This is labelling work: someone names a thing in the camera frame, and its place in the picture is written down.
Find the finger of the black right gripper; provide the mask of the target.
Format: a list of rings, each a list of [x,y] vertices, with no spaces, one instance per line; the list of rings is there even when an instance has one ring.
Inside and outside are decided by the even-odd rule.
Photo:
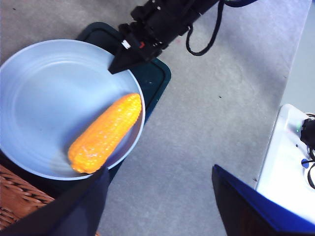
[[[108,67],[108,71],[111,74],[116,74],[144,64],[145,62],[144,58],[136,50],[126,49],[121,46],[116,51],[114,59]]]

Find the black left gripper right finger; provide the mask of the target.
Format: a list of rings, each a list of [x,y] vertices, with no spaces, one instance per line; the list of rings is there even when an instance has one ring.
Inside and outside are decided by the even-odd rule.
[[[265,198],[219,165],[212,167],[217,207],[229,236],[313,236],[315,226]]]

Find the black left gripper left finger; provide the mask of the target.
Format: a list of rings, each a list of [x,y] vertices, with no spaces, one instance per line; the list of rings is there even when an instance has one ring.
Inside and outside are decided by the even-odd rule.
[[[106,167],[47,206],[2,230],[2,236],[94,236],[103,214],[110,175]]]

